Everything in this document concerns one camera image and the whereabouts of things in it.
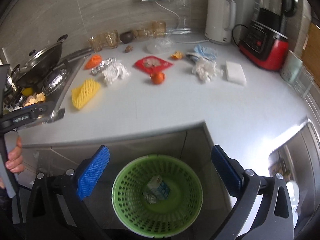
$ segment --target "red blender base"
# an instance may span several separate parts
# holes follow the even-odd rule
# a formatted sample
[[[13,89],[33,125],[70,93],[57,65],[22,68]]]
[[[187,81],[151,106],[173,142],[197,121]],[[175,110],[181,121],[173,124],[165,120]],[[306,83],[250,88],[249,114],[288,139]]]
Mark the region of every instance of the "red blender base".
[[[246,48],[244,48],[242,44],[239,44],[239,49],[259,67],[267,70],[278,71],[284,63],[284,59],[289,49],[289,43],[286,41],[275,40],[269,57],[265,61],[256,58]]]

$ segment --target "blender control panel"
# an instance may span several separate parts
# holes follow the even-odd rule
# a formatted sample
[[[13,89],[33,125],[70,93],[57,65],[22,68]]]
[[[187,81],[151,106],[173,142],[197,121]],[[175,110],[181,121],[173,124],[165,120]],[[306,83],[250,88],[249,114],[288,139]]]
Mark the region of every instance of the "blender control panel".
[[[267,38],[267,35],[263,31],[257,29],[254,26],[251,26],[248,34],[244,38],[244,42],[250,48],[260,53],[262,51],[266,38]]]

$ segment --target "wooden panel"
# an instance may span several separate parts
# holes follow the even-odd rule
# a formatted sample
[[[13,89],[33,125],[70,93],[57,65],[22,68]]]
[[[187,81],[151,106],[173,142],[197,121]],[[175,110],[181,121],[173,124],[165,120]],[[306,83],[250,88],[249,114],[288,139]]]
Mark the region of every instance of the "wooden panel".
[[[309,38],[301,59],[320,86],[320,28],[310,24]]]

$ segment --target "dark bowl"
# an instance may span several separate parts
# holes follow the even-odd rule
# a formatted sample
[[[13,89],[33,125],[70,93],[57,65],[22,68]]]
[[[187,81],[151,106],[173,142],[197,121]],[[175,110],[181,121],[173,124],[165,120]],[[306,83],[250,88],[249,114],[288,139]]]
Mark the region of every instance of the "dark bowl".
[[[133,41],[133,38],[134,38],[134,36],[131,31],[120,34],[120,40],[123,44],[127,44],[127,43]]]

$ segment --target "white sponge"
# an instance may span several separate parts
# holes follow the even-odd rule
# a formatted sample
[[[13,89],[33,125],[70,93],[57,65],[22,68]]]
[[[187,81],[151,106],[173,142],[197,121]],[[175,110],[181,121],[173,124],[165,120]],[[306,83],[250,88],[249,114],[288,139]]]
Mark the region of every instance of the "white sponge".
[[[230,61],[227,61],[226,63],[227,80],[245,86],[247,80],[245,79],[241,65]]]

